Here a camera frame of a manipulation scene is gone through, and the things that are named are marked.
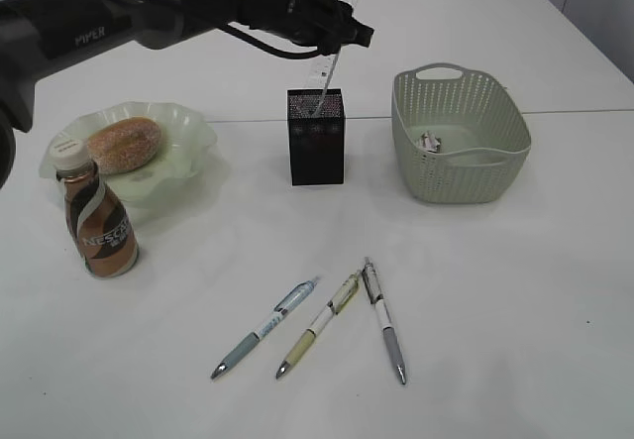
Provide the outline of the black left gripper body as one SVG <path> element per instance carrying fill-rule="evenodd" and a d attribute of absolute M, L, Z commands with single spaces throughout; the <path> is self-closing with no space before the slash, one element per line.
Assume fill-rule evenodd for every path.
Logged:
<path fill-rule="evenodd" d="M 320 55 L 333 55 L 344 46 L 368 48 L 374 29 L 353 16 L 341 0 L 285 0 L 284 16 L 276 33 L 300 47 L 313 47 Z"/>

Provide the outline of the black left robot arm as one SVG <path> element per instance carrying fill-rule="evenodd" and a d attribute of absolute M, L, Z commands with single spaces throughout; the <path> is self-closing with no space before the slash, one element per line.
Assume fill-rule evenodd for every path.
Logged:
<path fill-rule="evenodd" d="M 367 48 L 373 35 L 341 0 L 4 0 L 1 177 L 12 170 L 16 132 L 33 127 L 39 80 L 129 41 L 161 50 L 212 30 L 295 60 Z"/>

